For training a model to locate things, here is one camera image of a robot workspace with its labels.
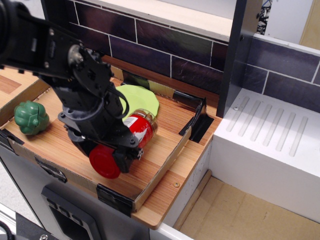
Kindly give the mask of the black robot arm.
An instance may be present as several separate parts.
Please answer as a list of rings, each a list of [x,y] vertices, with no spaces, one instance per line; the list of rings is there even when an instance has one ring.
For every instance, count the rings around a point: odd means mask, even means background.
[[[110,66],[73,33],[32,16],[21,2],[3,0],[0,65],[29,71],[51,86],[62,103],[58,118],[84,155],[110,149],[122,173],[141,157],[138,138],[123,123],[129,103],[111,82]]]

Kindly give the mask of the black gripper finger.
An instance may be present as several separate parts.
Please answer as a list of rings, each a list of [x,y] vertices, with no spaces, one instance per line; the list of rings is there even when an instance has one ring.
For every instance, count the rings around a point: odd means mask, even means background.
[[[69,139],[80,150],[80,152],[89,157],[90,152],[93,150],[93,142],[84,139],[81,135],[76,135],[76,133],[71,129],[67,131],[67,134]]]
[[[112,156],[121,173],[128,173],[134,160],[140,160],[144,150],[142,148],[119,147]]]

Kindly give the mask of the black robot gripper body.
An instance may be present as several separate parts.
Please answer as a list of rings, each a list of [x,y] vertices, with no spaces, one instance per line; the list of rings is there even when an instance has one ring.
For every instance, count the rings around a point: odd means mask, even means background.
[[[122,106],[125,96],[115,87],[96,93],[82,87],[58,87],[57,96],[62,102],[59,120],[67,130],[93,142],[93,148],[110,144],[122,132],[123,117],[129,107]]]

